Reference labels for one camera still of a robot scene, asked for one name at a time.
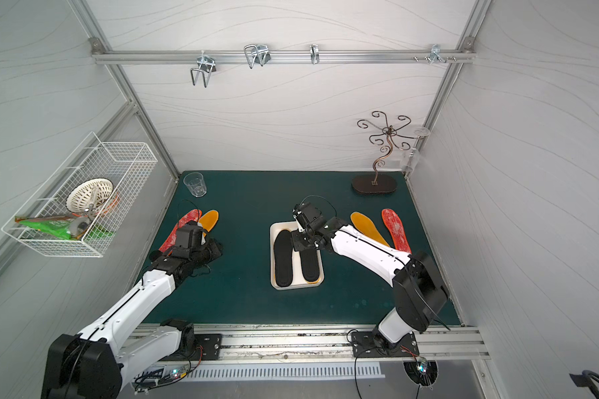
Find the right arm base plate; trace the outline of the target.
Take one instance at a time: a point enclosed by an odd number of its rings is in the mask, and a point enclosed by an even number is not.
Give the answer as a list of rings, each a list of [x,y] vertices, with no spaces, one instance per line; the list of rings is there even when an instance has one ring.
[[[389,342],[379,332],[363,332],[351,330],[347,335],[353,356],[356,358],[375,357],[407,357],[416,359],[419,356],[419,347],[416,337],[411,332],[402,337],[399,342]]]

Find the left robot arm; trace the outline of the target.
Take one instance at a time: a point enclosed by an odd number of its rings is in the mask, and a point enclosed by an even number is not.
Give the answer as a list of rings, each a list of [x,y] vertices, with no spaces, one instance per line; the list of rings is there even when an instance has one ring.
[[[176,242],[153,257],[151,267],[117,303],[75,335],[59,336],[48,349],[43,398],[116,398],[126,385],[165,357],[187,363],[173,382],[201,362],[204,346],[192,324],[168,320],[154,332],[125,344],[139,324],[197,269],[222,255],[222,246],[208,238],[195,221],[176,230]]]

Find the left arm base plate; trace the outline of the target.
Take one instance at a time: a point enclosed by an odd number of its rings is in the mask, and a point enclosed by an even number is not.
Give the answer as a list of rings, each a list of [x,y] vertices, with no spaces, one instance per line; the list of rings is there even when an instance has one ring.
[[[163,357],[161,362],[217,361],[221,354],[223,336],[218,333],[196,334],[190,343],[183,343],[176,352]]]

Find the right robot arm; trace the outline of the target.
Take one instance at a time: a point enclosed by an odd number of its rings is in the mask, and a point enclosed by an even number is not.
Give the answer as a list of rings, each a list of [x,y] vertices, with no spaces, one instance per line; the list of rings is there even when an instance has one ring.
[[[378,347],[396,347],[407,335],[425,332],[449,301],[440,269],[428,254],[400,251],[381,244],[334,216],[302,202],[293,209],[299,228],[291,232],[294,249],[327,249],[356,261],[391,288],[394,308],[373,330]]]

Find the white storage box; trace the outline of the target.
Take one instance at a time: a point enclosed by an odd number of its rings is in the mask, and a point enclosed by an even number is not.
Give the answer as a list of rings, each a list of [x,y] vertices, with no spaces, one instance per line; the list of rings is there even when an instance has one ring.
[[[306,288],[315,288],[321,285],[324,282],[324,269],[322,264],[322,259],[319,250],[316,250],[319,257],[319,269],[320,269],[320,277],[319,280],[314,284],[308,284],[302,275],[301,271],[301,262],[300,262],[300,253],[293,249],[293,282],[289,287],[281,288],[276,284],[275,280],[275,257],[274,257],[274,242],[276,240],[277,234],[281,232],[283,229],[287,229],[289,232],[298,229],[298,224],[296,222],[279,222],[274,223],[270,227],[270,247],[271,247],[271,286],[278,290],[291,290],[291,289],[306,289]]]

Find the orange insole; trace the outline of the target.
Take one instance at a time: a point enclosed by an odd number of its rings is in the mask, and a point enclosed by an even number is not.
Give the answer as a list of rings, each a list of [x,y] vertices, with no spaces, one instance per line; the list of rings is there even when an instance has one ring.
[[[371,238],[372,240],[389,247],[389,243],[378,231],[374,222],[368,216],[355,211],[349,217],[357,231],[361,232],[362,234]]]
[[[198,220],[199,226],[206,234],[211,232],[219,221],[219,212],[215,209],[209,210]]]

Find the black insole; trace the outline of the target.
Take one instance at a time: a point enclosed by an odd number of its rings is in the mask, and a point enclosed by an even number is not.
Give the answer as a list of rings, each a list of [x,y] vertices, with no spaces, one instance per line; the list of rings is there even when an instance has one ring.
[[[293,274],[293,244],[292,235],[287,229],[283,229],[276,236],[274,242],[275,257],[275,280],[281,287],[289,287],[294,278]]]
[[[299,253],[301,271],[304,280],[308,284],[314,284],[319,280],[319,257],[315,249],[305,249]]]

